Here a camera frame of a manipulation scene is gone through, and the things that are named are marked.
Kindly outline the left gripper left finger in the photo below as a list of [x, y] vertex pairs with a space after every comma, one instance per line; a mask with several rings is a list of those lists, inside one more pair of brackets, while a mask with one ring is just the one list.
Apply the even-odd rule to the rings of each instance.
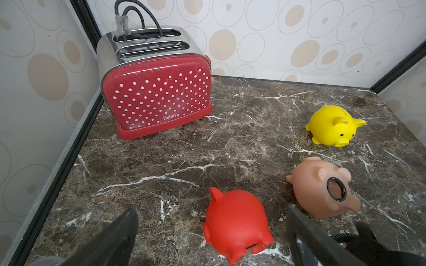
[[138, 231], [139, 218], [128, 208], [71, 257], [43, 257], [32, 266], [127, 266]]

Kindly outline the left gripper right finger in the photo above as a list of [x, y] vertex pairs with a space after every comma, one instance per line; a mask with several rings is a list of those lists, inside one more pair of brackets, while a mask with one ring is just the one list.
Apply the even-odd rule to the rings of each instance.
[[295, 266], [363, 266], [295, 205], [287, 211], [287, 240]]

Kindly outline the pink piggy bank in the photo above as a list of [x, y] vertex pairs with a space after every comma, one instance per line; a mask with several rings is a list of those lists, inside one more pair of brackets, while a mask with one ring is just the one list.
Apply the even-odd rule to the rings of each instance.
[[286, 176], [300, 206], [315, 219], [359, 211], [361, 203], [351, 194], [351, 173], [321, 158], [306, 157]]

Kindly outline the red piggy bank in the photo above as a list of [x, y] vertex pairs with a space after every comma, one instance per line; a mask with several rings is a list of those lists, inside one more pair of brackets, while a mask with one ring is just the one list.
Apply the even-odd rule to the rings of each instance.
[[239, 262], [248, 250], [258, 254], [274, 243], [266, 212], [257, 197], [244, 190], [209, 190], [212, 200], [203, 233], [207, 244], [224, 256], [228, 264]]

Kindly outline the yellow piggy bank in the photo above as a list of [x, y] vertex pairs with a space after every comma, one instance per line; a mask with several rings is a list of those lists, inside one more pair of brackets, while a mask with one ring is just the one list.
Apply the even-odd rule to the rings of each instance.
[[354, 119], [342, 107], [323, 105], [312, 115], [305, 129], [312, 134], [316, 145], [344, 147], [354, 138], [357, 129], [366, 124], [364, 120]]

